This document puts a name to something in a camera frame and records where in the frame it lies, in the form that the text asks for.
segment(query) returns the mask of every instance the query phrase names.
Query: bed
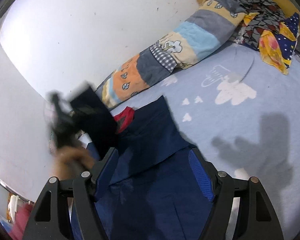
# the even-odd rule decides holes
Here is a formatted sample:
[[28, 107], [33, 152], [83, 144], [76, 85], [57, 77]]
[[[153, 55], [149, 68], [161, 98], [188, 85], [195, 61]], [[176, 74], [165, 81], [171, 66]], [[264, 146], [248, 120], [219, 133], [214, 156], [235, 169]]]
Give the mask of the bed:
[[[117, 106], [140, 108], [161, 95], [188, 141], [234, 178], [260, 178], [285, 239], [300, 231], [300, 63], [285, 76], [258, 52], [227, 42], [195, 66]], [[236, 222], [238, 200], [227, 238]]]

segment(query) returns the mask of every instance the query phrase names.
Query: gray fabric stripe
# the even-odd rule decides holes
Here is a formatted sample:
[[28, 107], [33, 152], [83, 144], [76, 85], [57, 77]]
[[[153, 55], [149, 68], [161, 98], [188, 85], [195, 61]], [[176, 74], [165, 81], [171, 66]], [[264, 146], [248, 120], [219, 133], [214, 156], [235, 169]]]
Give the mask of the gray fabric stripe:
[[215, 0], [220, 3], [224, 8], [226, 8], [231, 13], [247, 13], [247, 11], [239, 5], [239, 2], [235, 0]]
[[154, 58], [149, 48], [140, 52], [137, 60], [137, 70], [142, 80], [149, 86], [157, 84], [170, 75], [170, 72]]
[[186, 21], [194, 23], [213, 34], [221, 44], [230, 38], [236, 28], [236, 26], [221, 15], [204, 9], [197, 10]]

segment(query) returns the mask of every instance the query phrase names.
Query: red fabric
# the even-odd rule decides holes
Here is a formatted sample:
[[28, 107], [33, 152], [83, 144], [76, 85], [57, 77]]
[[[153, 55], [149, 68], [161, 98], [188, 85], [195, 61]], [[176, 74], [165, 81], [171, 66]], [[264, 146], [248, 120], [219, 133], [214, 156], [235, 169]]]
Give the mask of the red fabric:
[[131, 107], [126, 107], [120, 114], [114, 117], [114, 120], [118, 123], [117, 133], [121, 133], [132, 122], [134, 116], [134, 110]]
[[18, 208], [18, 211], [15, 214], [15, 223], [9, 233], [13, 240], [22, 240], [32, 208], [33, 206], [28, 204]]

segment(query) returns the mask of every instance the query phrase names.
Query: orange fabric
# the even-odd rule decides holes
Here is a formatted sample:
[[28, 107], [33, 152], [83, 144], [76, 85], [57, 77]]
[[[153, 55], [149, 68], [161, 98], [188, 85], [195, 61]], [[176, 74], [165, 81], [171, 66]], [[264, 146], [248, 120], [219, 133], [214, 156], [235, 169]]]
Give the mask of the orange fabric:
[[149, 85], [142, 80], [137, 70], [139, 56], [137, 54], [129, 59], [113, 74], [113, 90], [122, 101], [127, 100], [136, 92], [149, 88]]
[[279, 44], [271, 31], [264, 30], [261, 34], [259, 39], [259, 50], [260, 56], [264, 62], [275, 66], [282, 74], [288, 74]]

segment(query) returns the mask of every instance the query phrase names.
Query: white wall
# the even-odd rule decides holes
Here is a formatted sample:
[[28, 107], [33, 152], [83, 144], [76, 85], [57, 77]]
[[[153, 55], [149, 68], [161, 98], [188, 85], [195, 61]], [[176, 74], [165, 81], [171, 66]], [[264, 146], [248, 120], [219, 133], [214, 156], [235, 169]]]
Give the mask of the white wall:
[[0, 180], [32, 201], [49, 178], [52, 162], [44, 102], [0, 45]]
[[177, 27], [196, 0], [16, 0], [0, 43], [42, 96], [99, 85], [115, 68]]

